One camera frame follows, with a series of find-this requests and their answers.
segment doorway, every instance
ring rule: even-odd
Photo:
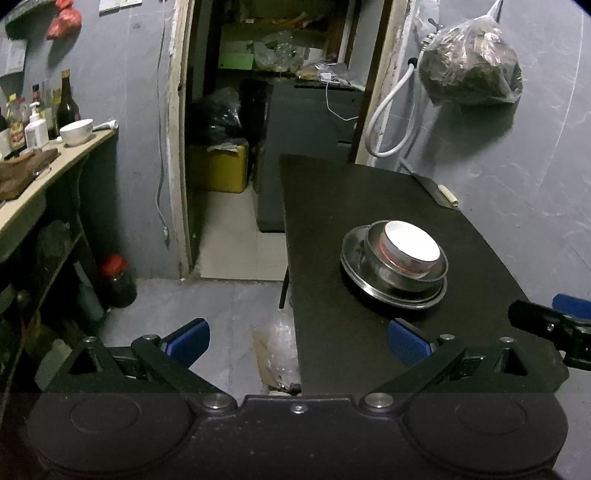
[[[184,113],[179,127],[183,120],[186,127],[179,132],[178,153],[181,161],[184,158],[179,169],[185,190],[185,196],[180,195],[185,208],[182,233],[195,275],[283,279],[287,249],[279,156],[347,163],[358,122],[343,119],[362,110],[363,84],[384,8],[384,0],[201,0],[195,1],[193,12],[189,5],[192,21],[185,28],[180,72],[181,78],[182,70],[186,72],[186,101],[179,102],[179,113]],[[264,54],[270,50],[275,59],[265,65]],[[282,51],[287,57],[281,57]],[[313,69],[327,56],[332,63],[348,65],[357,85],[299,78],[299,70],[307,65]],[[289,65],[294,58],[296,65]],[[213,140],[206,145],[194,135],[195,113],[202,114],[204,99],[221,90],[234,91],[241,103],[244,139],[222,138],[237,140],[229,142],[228,150],[220,150]],[[330,110],[341,118],[327,108],[326,97]],[[229,112],[227,105],[214,105],[218,116]],[[217,171],[224,162],[223,171]],[[215,184],[220,175],[233,186]]]

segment white ceramic bowl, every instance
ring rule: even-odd
[[[397,266],[414,274],[425,274],[441,256],[439,245],[425,230],[395,220],[384,227],[384,254]]]
[[[68,147],[82,145],[92,135],[92,122],[92,118],[88,118],[60,128],[61,139]]]

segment jar with red lid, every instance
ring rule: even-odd
[[[126,259],[117,254],[108,255],[100,266],[100,273],[108,284],[108,300],[113,307],[123,308],[134,302],[138,291]]]

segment white pump bottle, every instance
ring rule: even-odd
[[[47,120],[39,117],[37,107],[39,102],[31,104],[31,119],[25,128],[25,139],[27,148],[41,148],[49,143],[49,133],[47,131]]]

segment stacked bowls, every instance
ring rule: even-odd
[[[441,289],[447,257],[424,230],[399,220],[369,226],[363,242],[365,257],[374,273],[401,292]]]

